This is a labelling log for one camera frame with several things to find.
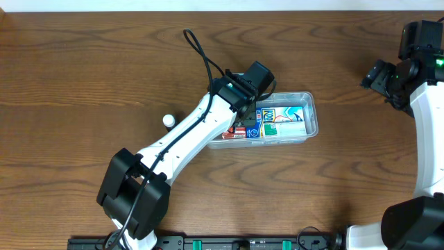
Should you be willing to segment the black bottle white cap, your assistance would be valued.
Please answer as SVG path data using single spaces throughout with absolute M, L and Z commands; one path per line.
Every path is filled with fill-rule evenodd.
M 167 114 L 163 116 L 162 122 L 166 128 L 166 130 L 171 131 L 176 126 L 176 119 L 173 115 Z

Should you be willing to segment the blue white drink mix box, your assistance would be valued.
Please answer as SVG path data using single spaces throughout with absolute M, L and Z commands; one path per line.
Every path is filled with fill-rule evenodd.
M 300 106 L 282 106 L 256 108 L 256 125 L 246 127 L 247 138 L 265 138 L 261 136 L 261 127 L 265 123 L 304 122 L 303 109 Z

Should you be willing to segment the white green medicine packet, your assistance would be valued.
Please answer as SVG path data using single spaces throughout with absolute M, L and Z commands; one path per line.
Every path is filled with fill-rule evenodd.
M 306 135 L 304 122 L 265 123 L 261 127 L 263 138 L 292 137 Z

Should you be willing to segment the red orange medicine box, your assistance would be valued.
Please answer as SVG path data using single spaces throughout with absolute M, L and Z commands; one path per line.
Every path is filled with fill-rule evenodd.
M 229 139 L 243 139 L 246 138 L 246 128 L 245 127 L 230 127 L 226 132 L 222 133 L 221 137 L 224 140 Z

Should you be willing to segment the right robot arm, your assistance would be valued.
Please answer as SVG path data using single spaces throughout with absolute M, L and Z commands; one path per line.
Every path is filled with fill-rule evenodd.
M 344 249 L 443 248 L 443 20 L 404 26 L 396 65 L 378 60 L 361 86 L 380 93 L 416 124 L 413 198 L 388 207 L 380 222 L 348 227 Z

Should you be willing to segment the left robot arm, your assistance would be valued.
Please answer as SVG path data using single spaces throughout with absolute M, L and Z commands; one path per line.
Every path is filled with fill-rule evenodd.
M 152 145 L 113 155 L 97 203 L 117 226 L 104 249 L 153 249 L 154 230 L 167 213 L 171 186 L 185 166 L 214 138 L 226 132 L 275 85 L 272 72 L 255 61 L 243 74 L 227 71 L 211 80 L 197 107 Z

